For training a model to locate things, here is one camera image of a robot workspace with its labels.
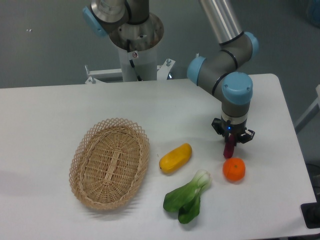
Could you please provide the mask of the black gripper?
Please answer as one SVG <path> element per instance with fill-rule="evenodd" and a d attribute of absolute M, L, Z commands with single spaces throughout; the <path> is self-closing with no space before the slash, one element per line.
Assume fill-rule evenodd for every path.
<path fill-rule="evenodd" d="M 245 144 L 255 136 L 255 131 L 247 129 L 246 123 L 247 120 L 235 124 L 230 119 L 214 118 L 211 125 L 216 133 L 224 138 L 225 143 L 228 142 L 230 135 L 233 135 L 235 145 L 237 145 L 238 143 Z"/>

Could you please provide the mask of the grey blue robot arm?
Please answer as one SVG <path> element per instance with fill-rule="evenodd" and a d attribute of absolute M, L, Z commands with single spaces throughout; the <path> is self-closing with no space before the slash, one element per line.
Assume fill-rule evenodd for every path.
<path fill-rule="evenodd" d="M 194 58 L 187 77 L 221 102 L 221 116 L 212 122 L 217 134 L 227 145 L 244 144 L 255 135 L 246 127 L 253 82 L 238 68 L 257 54 L 259 42 L 252 33 L 243 31 L 228 0 L 202 0 L 200 6 L 220 51 L 211 59 Z M 147 0 L 93 0 L 83 8 L 82 15 L 97 36 L 109 36 L 124 54 L 124 81 L 156 79 L 156 64 L 148 66 L 142 54 L 161 41 L 164 27 L 150 12 Z"/>

